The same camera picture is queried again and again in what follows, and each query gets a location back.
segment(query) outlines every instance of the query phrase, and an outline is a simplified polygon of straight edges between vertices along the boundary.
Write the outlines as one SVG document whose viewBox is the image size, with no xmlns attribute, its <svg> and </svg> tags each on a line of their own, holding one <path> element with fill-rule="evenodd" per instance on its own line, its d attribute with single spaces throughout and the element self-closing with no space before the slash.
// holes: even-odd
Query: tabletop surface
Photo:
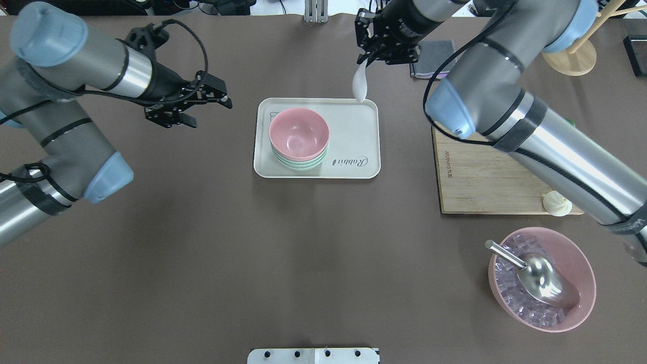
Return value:
<svg viewBox="0 0 647 364">
<path fill-rule="evenodd" d="M 258 106 L 270 97 L 352 98 L 351 15 L 181 18 L 202 38 L 234 108 L 197 106 L 199 126 L 170 130 L 134 104 L 80 102 L 135 171 L 98 205 L 77 202 L 0 250 L 1 363 L 245 363 L 252 348 L 379 347 L 382 363 L 643 363 L 647 269 L 589 216 L 441 214 L 425 81 L 376 62 L 382 169 L 368 180 L 264 179 L 252 168 Z M 0 18 L 0 65 L 14 17 Z M 151 18 L 97 17 L 116 37 Z M 453 18 L 429 39 L 460 47 L 484 19 Z M 179 27 L 158 61 L 202 68 Z M 563 76 L 538 58 L 523 87 L 638 173 L 647 80 L 622 39 L 640 20 L 609 20 L 593 71 Z M 43 150 L 0 129 L 0 170 Z M 505 313 L 488 286 L 487 239 L 528 226 L 568 236 L 597 279 L 575 330 L 547 334 Z"/>
</svg>

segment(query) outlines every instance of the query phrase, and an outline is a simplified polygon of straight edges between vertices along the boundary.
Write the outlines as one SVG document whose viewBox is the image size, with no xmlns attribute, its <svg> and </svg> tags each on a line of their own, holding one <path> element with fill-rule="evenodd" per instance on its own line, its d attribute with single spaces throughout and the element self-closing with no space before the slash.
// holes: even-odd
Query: folded gray towel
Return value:
<svg viewBox="0 0 647 364">
<path fill-rule="evenodd" d="M 454 53 L 453 40 L 423 40 L 418 43 L 420 46 L 420 59 L 417 63 L 409 64 L 411 77 L 431 78 L 436 69 Z M 438 78 L 445 77 L 456 60 L 452 60 L 438 75 Z"/>
</svg>

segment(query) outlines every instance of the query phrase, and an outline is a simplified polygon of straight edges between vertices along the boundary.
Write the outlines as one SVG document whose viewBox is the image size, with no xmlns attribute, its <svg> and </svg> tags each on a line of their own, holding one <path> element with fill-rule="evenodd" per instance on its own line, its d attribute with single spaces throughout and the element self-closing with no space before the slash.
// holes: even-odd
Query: wooden board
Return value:
<svg viewBox="0 0 647 364">
<path fill-rule="evenodd" d="M 543 195 L 553 189 L 491 146 L 453 141 L 433 130 L 441 210 L 445 214 L 548 214 Z M 470 140 L 485 141 L 478 134 Z M 570 214 L 583 214 L 573 207 Z"/>
</svg>

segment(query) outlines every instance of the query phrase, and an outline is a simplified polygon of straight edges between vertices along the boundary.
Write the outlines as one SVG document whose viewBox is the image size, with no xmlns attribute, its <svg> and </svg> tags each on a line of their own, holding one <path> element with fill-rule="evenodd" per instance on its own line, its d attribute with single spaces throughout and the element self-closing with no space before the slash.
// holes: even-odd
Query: rectangular tray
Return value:
<svg viewBox="0 0 647 364">
<path fill-rule="evenodd" d="M 322 163 L 307 171 L 282 165 L 272 152 L 270 122 L 279 112 L 306 108 L 328 123 L 330 142 Z M 265 178 L 369 179 L 377 176 L 380 161 L 380 132 L 377 106 L 354 98 L 267 98 L 258 106 L 254 170 Z"/>
</svg>

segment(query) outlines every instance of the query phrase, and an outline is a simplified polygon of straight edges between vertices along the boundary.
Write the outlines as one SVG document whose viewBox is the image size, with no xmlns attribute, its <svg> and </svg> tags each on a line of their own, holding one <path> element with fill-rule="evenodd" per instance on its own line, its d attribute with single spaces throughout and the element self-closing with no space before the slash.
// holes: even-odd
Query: pink bowl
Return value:
<svg viewBox="0 0 647 364">
<path fill-rule="evenodd" d="M 554 230 L 546 229 L 545 227 L 526 227 L 517 230 L 508 235 L 501 245 L 505 246 L 506 242 L 508 242 L 513 235 L 519 233 L 534 235 L 537 237 L 537 240 L 541 243 L 543 248 L 552 256 L 555 268 L 557 268 L 564 278 L 573 283 L 575 287 L 577 287 L 578 291 L 580 291 L 580 302 L 568 311 L 563 322 L 558 323 L 553 327 L 539 328 L 525 322 L 512 312 L 505 302 L 503 302 L 503 296 L 499 291 L 495 278 L 496 272 L 494 271 L 494 263 L 496 261 L 496 255 L 492 255 L 488 269 L 490 288 L 494 293 L 494 297 L 508 314 L 514 317 L 517 321 L 534 329 L 545 332 L 564 332 L 580 326 L 580 324 L 589 317 L 591 311 L 593 311 L 593 305 L 595 304 L 595 297 L 597 294 L 595 276 L 593 275 L 593 269 L 591 268 L 591 264 L 589 264 L 589 260 L 584 256 L 584 253 L 580 248 L 570 239 Z"/>
<path fill-rule="evenodd" d="M 278 113 L 270 123 L 270 142 L 290 161 L 314 159 L 328 146 L 330 130 L 321 115 L 310 109 L 292 108 Z"/>
</svg>

